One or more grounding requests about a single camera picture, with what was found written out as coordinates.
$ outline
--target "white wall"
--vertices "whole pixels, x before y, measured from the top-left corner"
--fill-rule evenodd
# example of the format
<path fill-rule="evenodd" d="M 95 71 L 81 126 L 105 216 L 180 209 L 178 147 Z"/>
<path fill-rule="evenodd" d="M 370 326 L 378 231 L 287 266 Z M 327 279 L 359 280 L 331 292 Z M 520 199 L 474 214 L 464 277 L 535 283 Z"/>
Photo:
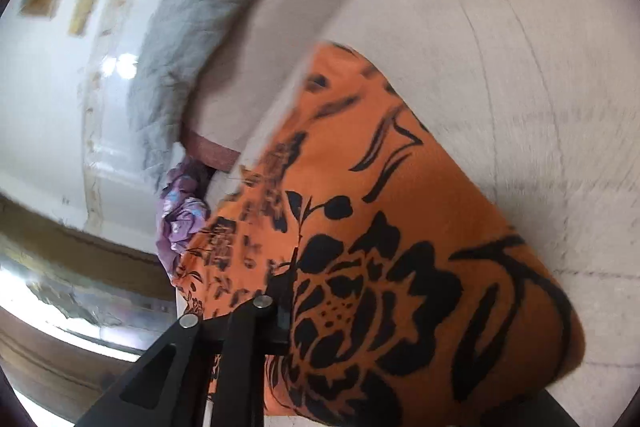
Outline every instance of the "white wall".
<path fill-rule="evenodd" d="M 75 2 L 60 0 L 50 20 L 21 16 L 11 0 L 0 18 L 0 190 L 82 229 L 82 100 L 106 0 L 83 38 L 67 35 Z"/>

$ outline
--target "orange fabric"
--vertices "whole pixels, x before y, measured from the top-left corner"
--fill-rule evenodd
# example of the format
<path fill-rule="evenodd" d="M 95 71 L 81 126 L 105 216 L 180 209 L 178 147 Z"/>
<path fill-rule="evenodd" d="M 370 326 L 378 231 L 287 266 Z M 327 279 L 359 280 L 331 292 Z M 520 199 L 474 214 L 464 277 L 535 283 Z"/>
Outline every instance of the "orange fabric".
<path fill-rule="evenodd" d="M 297 254 L 291 352 L 266 412 L 443 426 L 577 366 L 548 270 L 365 58 L 321 45 L 255 171 L 182 257 L 188 310 L 227 314 Z"/>

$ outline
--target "purple fabric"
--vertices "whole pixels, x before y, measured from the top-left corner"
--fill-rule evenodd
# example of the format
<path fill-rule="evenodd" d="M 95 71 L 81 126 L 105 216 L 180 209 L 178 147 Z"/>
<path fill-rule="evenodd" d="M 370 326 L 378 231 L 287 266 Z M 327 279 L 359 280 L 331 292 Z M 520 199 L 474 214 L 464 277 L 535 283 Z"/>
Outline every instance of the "purple fabric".
<path fill-rule="evenodd" d="M 213 172 L 202 162 L 186 156 L 167 173 L 166 185 L 160 193 L 156 248 L 169 276 L 174 274 L 191 236 L 209 218 L 204 195 Z"/>

